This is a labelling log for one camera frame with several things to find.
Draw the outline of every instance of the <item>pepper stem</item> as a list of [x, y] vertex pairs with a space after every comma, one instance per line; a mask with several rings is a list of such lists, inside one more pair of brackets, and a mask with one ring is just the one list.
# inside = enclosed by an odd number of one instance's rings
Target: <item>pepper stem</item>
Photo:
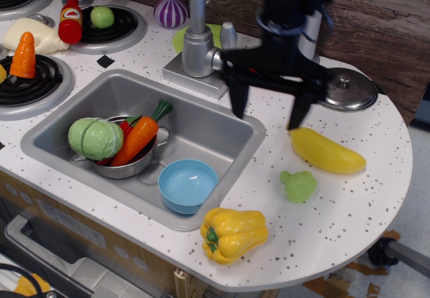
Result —
[[210, 250], [212, 251], [212, 253], [214, 253], [218, 248], [216, 247], [215, 244], [213, 243], [209, 243], [208, 241], [206, 241], [206, 244], [209, 245]]
[[218, 245], [218, 236], [216, 235], [215, 229], [211, 226], [206, 232], [206, 239], [209, 242], [216, 243]]

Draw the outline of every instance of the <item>yellow banana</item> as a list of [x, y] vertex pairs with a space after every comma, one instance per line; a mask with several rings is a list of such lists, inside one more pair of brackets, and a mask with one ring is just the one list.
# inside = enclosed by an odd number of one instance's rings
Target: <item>yellow banana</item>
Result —
[[337, 174], [353, 174], [366, 167], [365, 158], [305, 127], [289, 131], [293, 149], [309, 163]]

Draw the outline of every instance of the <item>white countertop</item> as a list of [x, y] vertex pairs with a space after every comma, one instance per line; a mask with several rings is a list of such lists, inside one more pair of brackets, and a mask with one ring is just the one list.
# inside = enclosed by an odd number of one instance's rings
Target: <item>white countertop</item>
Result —
[[[56, 23], [60, 1], [54, 0], [42, 12]], [[112, 1], [95, 0], [93, 5]], [[115, 62], [106, 69], [97, 63], [101, 56], [70, 50], [52, 54], [64, 60], [75, 76], [75, 88], [69, 98], [101, 73], [122, 68], [230, 107], [228, 95], [214, 100], [164, 81], [162, 68], [176, 55], [171, 40], [178, 28], [162, 28], [154, 20], [152, 7], [125, 0], [119, 2], [118, 5], [126, 3], [126, 7], [145, 18], [146, 36], [123, 52], [109, 54]], [[0, 37], [12, 23], [2, 21]], [[240, 46], [255, 44], [257, 39], [239, 34]], [[326, 58], [322, 58], [321, 64], [354, 69]], [[366, 251], [400, 209], [413, 165], [406, 125], [391, 100], [380, 95], [370, 108], [354, 113], [313, 105], [302, 124], [359, 152], [368, 162], [366, 169], [355, 175], [335, 175], [310, 166], [294, 153], [286, 131], [292, 101], [289, 95], [257, 88], [250, 90], [246, 114], [259, 119], [267, 135], [221, 207], [261, 211], [267, 219], [269, 239], [227, 266], [206, 258], [198, 230], [171, 230], [26, 156], [19, 146], [21, 138], [56, 108], [30, 119], [0, 121], [0, 142], [5, 145], [0, 150], [0, 169], [223, 291], [287, 287], [323, 276]], [[306, 203], [294, 204], [287, 200], [279, 180], [283, 170], [309, 170], [315, 176], [318, 186]]]

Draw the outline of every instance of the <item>yellow bell pepper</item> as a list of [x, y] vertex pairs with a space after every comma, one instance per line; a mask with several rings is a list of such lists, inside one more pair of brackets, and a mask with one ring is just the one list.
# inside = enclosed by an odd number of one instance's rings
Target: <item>yellow bell pepper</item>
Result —
[[260, 211], [211, 209], [200, 227], [203, 250], [209, 259], [219, 264], [231, 263], [267, 240], [269, 231], [265, 223]]

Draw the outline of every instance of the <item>green mat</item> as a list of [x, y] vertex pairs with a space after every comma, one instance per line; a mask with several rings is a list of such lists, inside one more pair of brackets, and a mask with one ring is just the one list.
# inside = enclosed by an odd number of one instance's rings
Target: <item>green mat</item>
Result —
[[[212, 31], [212, 35], [214, 36], [215, 47], [221, 48], [221, 42], [220, 42], [221, 25], [215, 25], [215, 24], [206, 24], [206, 25]], [[185, 35], [185, 31], [187, 30], [188, 27], [183, 28], [182, 30], [178, 31], [172, 39], [172, 44], [173, 44], [173, 47], [174, 47], [176, 53], [182, 52], [183, 36]]]

